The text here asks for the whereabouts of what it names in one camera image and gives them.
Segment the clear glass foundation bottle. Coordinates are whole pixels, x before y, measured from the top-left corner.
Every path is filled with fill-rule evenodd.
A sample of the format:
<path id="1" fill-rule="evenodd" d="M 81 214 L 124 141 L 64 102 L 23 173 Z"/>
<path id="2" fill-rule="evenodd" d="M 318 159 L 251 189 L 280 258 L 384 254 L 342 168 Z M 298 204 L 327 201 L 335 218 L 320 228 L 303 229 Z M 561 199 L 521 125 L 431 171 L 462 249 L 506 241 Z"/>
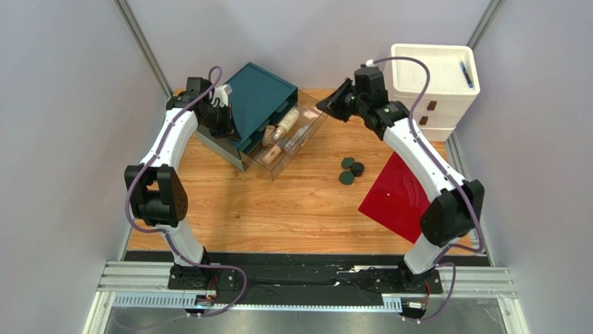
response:
<path id="1" fill-rule="evenodd" d="M 288 153 L 297 144 L 297 141 L 308 131 L 309 127 L 309 125 L 304 125 L 292 135 L 292 137 L 283 146 L 286 153 Z"/>

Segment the beige foundation bottle black cap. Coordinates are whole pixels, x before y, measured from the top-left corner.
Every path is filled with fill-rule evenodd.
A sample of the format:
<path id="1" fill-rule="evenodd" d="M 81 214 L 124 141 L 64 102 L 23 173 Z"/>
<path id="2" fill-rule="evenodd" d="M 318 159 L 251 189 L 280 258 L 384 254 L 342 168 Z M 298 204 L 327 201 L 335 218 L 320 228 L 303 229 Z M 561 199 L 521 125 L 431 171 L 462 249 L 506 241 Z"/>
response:
<path id="1" fill-rule="evenodd" d="M 264 130 L 264 136 L 262 137 L 262 145 L 264 147 L 270 147 L 277 144 L 277 139 L 274 139 L 276 126 L 267 125 Z"/>

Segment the cream white pump bottle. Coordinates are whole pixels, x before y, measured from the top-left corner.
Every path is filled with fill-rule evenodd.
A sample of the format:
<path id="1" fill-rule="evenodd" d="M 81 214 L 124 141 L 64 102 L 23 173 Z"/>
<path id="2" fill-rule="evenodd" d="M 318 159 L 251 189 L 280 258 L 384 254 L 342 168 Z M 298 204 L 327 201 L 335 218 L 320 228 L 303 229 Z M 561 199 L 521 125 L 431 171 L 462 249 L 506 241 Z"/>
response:
<path id="1" fill-rule="evenodd" d="M 270 141 L 273 144 L 278 143 L 286 137 L 287 133 L 293 128 L 300 117 L 300 111 L 297 108 L 290 109 L 284 118 L 278 123 L 276 129 L 273 131 Z"/>

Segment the clear drawer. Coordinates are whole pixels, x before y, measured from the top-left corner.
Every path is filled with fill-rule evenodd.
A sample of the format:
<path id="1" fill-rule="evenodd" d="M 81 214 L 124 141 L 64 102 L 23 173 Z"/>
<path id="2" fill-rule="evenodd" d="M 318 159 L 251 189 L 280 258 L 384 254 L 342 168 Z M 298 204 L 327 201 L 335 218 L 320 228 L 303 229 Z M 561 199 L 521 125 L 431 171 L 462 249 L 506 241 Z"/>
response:
<path id="1" fill-rule="evenodd" d="M 285 156 L 275 166 L 266 166 L 261 161 L 262 155 L 270 148 L 262 145 L 262 137 L 264 136 L 266 126 L 276 126 L 280 122 L 280 119 L 275 118 L 273 120 L 266 120 L 260 128 L 260 136 L 251 141 L 245 151 L 240 153 L 245 168 L 256 170 L 263 175 L 264 178 L 274 181 L 298 153 L 300 153 L 303 146 L 305 146 L 305 144 L 313 137 L 317 130 L 326 122 L 327 115 L 315 107 L 316 103 L 318 103 L 318 100 L 312 95 L 302 90 L 298 92 L 297 101 L 293 108 L 297 108 L 300 111 L 300 117 L 293 128 L 287 133 L 286 137 L 278 143 L 282 141 L 287 142 L 300 127 L 304 125 L 309 125 L 310 127 L 297 141 L 297 144 L 288 153 L 285 153 Z"/>

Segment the beige tube grey cap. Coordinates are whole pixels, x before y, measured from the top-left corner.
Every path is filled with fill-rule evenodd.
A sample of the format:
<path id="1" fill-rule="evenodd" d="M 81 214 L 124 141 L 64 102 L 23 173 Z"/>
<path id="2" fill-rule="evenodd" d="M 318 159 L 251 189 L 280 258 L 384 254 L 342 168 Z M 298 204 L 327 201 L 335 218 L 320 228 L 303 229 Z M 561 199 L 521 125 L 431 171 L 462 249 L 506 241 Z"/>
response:
<path id="1" fill-rule="evenodd" d="M 272 145 L 261 157 L 266 166 L 275 166 L 285 156 L 285 141 Z"/>

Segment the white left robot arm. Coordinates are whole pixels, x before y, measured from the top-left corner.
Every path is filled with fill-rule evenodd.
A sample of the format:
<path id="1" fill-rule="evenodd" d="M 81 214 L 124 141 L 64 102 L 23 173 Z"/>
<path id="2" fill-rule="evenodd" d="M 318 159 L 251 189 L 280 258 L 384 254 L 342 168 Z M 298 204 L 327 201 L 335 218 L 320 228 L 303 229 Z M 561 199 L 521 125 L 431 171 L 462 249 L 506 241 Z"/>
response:
<path id="1" fill-rule="evenodd" d="M 205 247 L 187 222 L 189 199 L 177 175 L 197 126 L 195 113 L 187 107 L 166 112 L 149 152 L 139 164 L 125 169 L 125 216 L 133 230 L 162 236 L 173 253 L 171 273 L 176 279 L 206 283 L 218 267 L 210 264 Z"/>

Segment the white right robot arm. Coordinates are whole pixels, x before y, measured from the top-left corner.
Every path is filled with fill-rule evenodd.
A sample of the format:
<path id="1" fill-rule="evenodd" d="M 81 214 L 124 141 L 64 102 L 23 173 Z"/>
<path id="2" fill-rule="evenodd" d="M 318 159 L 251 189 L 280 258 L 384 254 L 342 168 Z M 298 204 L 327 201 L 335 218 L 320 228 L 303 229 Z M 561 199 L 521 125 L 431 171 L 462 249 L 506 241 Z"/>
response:
<path id="1" fill-rule="evenodd" d="M 401 102 L 392 102 L 383 85 L 359 85 L 351 79 L 316 105 L 332 118 L 347 122 L 363 119 L 403 160 L 430 201 L 420 218 L 421 233 L 406 253 L 400 271 L 410 278 L 423 276 L 437 265 L 450 248 L 471 230 L 483 238 L 480 214 L 484 187 L 468 181 L 427 144 L 412 113 Z"/>

